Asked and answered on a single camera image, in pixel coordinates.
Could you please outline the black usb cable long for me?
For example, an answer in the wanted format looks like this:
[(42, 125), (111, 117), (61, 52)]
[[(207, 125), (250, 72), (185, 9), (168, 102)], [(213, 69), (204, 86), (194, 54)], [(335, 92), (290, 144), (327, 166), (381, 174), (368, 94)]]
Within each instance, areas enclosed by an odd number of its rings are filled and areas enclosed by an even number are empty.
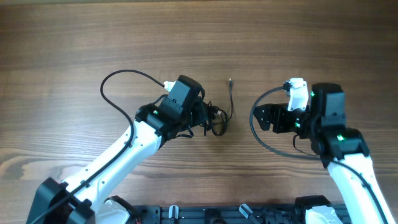
[(234, 113), (234, 103), (233, 103), (233, 81), (230, 78), (229, 79), (229, 100), (230, 100), (230, 109), (231, 109), (231, 114), (230, 115), (224, 115), (224, 121), (225, 123), (228, 122), (232, 117)]

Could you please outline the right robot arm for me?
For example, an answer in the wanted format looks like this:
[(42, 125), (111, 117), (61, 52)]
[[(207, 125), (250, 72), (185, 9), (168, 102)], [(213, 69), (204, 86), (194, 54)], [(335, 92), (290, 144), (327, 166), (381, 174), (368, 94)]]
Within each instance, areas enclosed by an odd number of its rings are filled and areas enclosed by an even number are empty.
[(311, 141), (315, 159), (322, 161), (338, 186), (353, 223), (394, 223), (374, 175), (370, 150), (357, 129), (346, 127), (345, 94), (338, 84), (312, 86), (307, 109), (255, 102), (250, 119), (274, 132), (295, 132)]

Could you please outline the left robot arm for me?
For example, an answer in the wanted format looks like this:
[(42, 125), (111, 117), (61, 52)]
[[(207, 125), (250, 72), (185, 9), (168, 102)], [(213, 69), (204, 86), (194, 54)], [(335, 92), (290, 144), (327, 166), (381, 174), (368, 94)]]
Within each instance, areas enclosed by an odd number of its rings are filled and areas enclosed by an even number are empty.
[(167, 141), (206, 119), (198, 82), (181, 75), (162, 87), (168, 93), (141, 106), (124, 134), (92, 163), (61, 182), (48, 178), (39, 185), (28, 223), (127, 223), (133, 217), (109, 194)]

